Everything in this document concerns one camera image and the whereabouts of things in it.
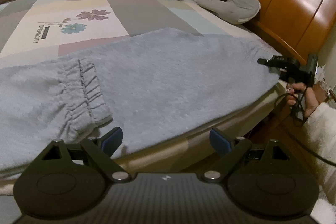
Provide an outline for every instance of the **hand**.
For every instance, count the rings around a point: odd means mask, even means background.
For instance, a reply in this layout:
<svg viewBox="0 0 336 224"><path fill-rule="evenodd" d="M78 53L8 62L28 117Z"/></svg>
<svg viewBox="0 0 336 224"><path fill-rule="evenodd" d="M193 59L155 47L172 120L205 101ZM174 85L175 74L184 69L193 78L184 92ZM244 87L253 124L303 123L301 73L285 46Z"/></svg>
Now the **hand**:
<svg viewBox="0 0 336 224"><path fill-rule="evenodd" d="M287 88L289 89L290 94L293 94L296 98L298 98L297 92L303 93L306 89L306 85L304 83L287 84ZM315 93L311 87L307 88L304 99L306 103L304 116L305 118L308 118L319 106L319 102L317 101ZM286 100L288 105L295 105L296 100L292 96L287 95Z"/></svg>

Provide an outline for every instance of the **logo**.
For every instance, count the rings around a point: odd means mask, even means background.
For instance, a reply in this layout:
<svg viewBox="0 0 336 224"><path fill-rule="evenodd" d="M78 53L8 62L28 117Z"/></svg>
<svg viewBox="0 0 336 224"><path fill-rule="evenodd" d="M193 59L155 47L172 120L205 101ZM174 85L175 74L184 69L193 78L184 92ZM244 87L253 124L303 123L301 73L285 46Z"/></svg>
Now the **logo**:
<svg viewBox="0 0 336 224"><path fill-rule="evenodd" d="M168 181L168 180L171 180L171 176L166 175L166 176L162 177L162 179L165 180L165 181Z"/></svg>
<svg viewBox="0 0 336 224"><path fill-rule="evenodd" d="M40 36L42 34L42 30L44 28L44 25L40 25L39 28L37 29L36 35L33 39L33 43L37 43L40 40Z"/></svg>

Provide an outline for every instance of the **pillow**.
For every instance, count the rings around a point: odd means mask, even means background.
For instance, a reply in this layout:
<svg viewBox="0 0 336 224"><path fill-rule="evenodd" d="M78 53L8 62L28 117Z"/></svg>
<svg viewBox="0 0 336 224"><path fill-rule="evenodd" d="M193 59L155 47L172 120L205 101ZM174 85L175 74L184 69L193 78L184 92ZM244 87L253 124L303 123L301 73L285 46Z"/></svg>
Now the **pillow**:
<svg viewBox="0 0 336 224"><path fill-rule="evenodd" d="M234 25L249 21L260 10L258 0L197 0L197 4Z"/></svg>

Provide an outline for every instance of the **elastic cuff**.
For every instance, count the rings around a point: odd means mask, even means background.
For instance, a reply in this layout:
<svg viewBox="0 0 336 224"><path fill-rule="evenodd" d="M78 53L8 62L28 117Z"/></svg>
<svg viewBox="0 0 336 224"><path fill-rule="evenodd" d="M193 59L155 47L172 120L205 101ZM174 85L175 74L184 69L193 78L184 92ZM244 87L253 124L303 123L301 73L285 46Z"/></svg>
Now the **elastic cuff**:
<svg viewBox="0 0 336 224"><path fill-rule="evenodd" d="M112 119L110 110L103 100L94 64L86 58L71 63L66 69L67 120L72 132L91 132Z"/></svg>
<svg viewBox="0 0 336 224"><path fill-rule="evenodd" d="M95 124L100 126L112 119L110 109L104 102L94 64L87 59L81 60L80 64L88 106Z"/></svg>

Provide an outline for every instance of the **bedsheet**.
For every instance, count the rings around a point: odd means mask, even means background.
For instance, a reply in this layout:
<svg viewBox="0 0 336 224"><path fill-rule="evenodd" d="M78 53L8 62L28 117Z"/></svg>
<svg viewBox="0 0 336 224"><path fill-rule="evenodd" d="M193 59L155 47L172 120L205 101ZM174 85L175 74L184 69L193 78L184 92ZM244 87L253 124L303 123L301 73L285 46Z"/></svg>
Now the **bedsheet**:
<svg viewBox="0 0 336 224"><path fill-rule="evenodd" d="M0 5L0 68L31 65L166 27L259 40L194 0L15 0Z"/></svg>

